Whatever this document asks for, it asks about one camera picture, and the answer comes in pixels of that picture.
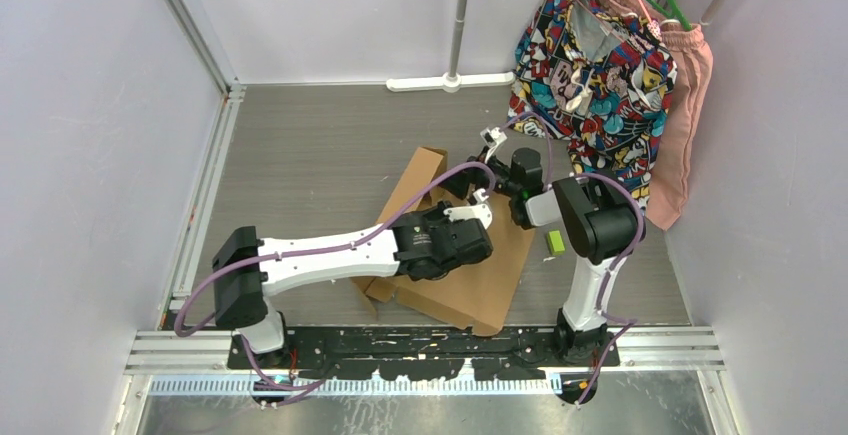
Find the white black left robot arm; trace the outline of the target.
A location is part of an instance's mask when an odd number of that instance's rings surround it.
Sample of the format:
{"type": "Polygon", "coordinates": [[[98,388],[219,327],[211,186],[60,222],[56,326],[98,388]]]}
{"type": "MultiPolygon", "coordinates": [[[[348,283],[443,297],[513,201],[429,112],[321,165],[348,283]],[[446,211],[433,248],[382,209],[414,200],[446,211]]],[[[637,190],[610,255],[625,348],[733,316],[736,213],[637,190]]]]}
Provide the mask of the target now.
{"type": "Polygon", "coordinates": [[[439,280],[493,252],[487,203],[448,202],[404,213],[388,225],[307,239],[261,238],[255,227],[234,230],[212,260],[214,320],[245,336],[269,368],[292,352],[285,320],[271,297],[296,287],[356,277],[439,280]]]}

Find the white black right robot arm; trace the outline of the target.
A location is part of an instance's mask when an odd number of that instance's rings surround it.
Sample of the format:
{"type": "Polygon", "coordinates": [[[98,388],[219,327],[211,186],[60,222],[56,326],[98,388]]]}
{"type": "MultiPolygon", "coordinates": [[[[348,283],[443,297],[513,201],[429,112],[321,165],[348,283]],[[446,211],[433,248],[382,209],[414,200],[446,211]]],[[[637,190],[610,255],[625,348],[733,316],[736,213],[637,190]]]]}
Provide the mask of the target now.
{"type": "Polygon", "coordinates": [[[609,292],[620,265],[645,235],[638,202],[607,169],[545,184],[541,155],[531,148],[515,150],[509,163],[488,150],[469,160],[493,172],[494,189],[508,197],[515,224],[531,229],[563,223],[576,259],[568,297],[557,313],[553,349],[571,366],[598,357],[611,339],[609,292]]]}

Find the small green block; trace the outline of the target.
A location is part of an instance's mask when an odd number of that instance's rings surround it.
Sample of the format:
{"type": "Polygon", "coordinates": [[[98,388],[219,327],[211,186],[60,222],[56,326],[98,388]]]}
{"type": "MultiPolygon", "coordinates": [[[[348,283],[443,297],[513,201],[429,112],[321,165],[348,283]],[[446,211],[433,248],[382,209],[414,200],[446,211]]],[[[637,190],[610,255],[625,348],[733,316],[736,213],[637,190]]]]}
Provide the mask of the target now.
{"type": "Polygon", "coordinates": [[[559,230],[548,231],[545,234],[545,240],[551,256],[557,257],[566,252],[566,242],[559,230]]]}

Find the white rack stand with pole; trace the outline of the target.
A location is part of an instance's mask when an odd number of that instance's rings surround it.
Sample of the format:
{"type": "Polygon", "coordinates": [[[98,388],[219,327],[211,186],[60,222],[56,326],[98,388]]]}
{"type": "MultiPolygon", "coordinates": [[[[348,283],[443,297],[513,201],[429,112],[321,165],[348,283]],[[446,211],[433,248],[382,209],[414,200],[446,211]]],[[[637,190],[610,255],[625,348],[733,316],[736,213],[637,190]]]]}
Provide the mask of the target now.
{"type": "Polygon", "coordinates": [[[514,82],[515,76],[511,71],[471,75],[461,75],[459,73],[458,67],[465,30],[467,5],[468,0],[456,1],[449,63],[445,73],[435,77],[388,79],[385,82],[385,86],[389,91],[395,93],[422,91],[456,93],[463,88],[509,86],[514,82]]]}

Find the colourful cartoon print garment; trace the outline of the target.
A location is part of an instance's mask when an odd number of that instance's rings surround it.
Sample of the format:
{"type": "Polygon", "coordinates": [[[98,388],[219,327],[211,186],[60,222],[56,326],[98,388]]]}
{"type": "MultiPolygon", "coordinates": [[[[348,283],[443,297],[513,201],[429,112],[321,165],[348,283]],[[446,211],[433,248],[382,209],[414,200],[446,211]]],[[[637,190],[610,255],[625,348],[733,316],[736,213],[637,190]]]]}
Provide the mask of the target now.
{"type": "Polygon", "coordinates": [[[577,173],[611,172],[640,208],[650,198],[677,65],[644,7],[543,0],[514,51],[507,116],[562,140],[577,173]]]}

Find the pink garment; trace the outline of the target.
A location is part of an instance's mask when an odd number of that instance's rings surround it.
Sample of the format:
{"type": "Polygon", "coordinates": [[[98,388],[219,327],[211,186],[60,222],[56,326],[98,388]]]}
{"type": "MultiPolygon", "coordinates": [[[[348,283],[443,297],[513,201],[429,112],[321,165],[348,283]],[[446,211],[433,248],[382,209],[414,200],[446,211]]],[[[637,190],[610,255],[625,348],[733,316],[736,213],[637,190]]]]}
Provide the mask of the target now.
{"type": "Polygon", "coordinates": [[[663,135],[654,167],[651,169],[650,198],[646,217],[663,231],[681,217],[689,198],[689,175],[694,138],[713,71],[713,54],[702,27],[657,12],[662,42],[677,64],[677,78],[667,112],[663,135]]]}

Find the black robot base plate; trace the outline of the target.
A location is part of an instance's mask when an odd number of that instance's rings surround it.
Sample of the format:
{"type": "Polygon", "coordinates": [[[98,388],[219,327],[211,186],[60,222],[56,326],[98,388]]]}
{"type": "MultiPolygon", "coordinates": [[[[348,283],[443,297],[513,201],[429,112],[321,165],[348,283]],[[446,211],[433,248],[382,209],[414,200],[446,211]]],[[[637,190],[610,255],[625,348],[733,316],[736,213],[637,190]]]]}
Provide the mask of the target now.
{"type": "Polygon", "coordinates": [[[601,328],[572,338],[564,324],[513,326],[484,337],[436,326],[297,326],[283,348],[249,356],[240,336],[231,338],[229,369],[280,370],[281,383],[457,382],[469,368],[474,382],[541,381],[554,371],[553,391],[567,403],[590,401],[599,368],[620,364],[615,334],[601,328]]]}

